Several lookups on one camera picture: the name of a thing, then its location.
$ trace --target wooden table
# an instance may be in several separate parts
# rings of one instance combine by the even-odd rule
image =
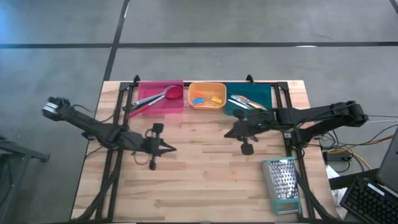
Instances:
[[[293,107],[308,108],[304,82],[287,82]],[[112,114],[119,83],[104,82],[96,119],[106,119]],[[137,88],[133,94],[133,99],[136,98]],[[275,95],[272,100],[276,107]],[[164,123],[162,138],[176,147],[177,152],[158,158],[156,171],[149,170],[148,165],[137,165],[130,153],[124,152],[114,222],[276,222],[297,219],[296,215],[274,215],[259,163],[285,156],[280,132],[258,135],[254,154],[244,156],[240,150],[241,142],[223,137],[236,118],[226,116],[222,111],[193,110],[186,99],[184,109],[180,114],[138,115],[129,121],[130,129],[142,134],[152,127],[152,123]],[[87,153],[98,147],[97,142],[90,142]],[[98,193],[105,157],[106,150],[102,149],[85,161],[72,218],[82,214]],[[329,213],[337,216],[320,149],[315,146],[306,148],[304,158],[312,192]],[[146,159],[146,154],[137,156],[138,161]],[[302,207],[306,214],[304,199]],[[107,210],[108,201],[105,200],[104,213]]]

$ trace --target orange plastic container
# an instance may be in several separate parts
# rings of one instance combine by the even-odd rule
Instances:
[[[197,96],[203,96],[204,102],[200,105],[192,102]],[[212,101],[213,97],[221,102]],[[222,83],[193,82],[189,86],[188,102],[193,109],[221,110],[226,103],[226,87]]]

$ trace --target gray floor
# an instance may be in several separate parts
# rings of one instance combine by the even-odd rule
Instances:
[[[111,43],[123,0],[0,1],[0,44]],[[398,41],[388,0],[132,0],[121,42]],[[68,220],[87,142],[40,114],[49,96],[95,108],[110,49],[0,49],[0,130],[51,153],[32,162],[11,223]],[[111,80],[302,79],[312,106],[356,100],[397,115],[397,47],[119,49]],[[363,142],[394,123],[340,128]],[[378,167],[388,142],[356,152]],[[336,164],[344,169],[346,164]],[[358,172],[352,163],[346,174]]]

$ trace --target keyboard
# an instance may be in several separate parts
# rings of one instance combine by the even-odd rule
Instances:
[[[398,223],[398,198],[368,179],[357,178],[340,205],[365,223]]]

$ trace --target teal plastic container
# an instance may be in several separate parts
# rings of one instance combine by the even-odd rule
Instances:
[[[267,109],[272,108],[271,86],[268,84],[226,83],[225,86],[227,102],[224,106],[224,112],[227,115],[233,115],[234,110],[242,110],[247,113],[244,108],[228,101],[228,99],[231,99],[231,95],[245,96]]]

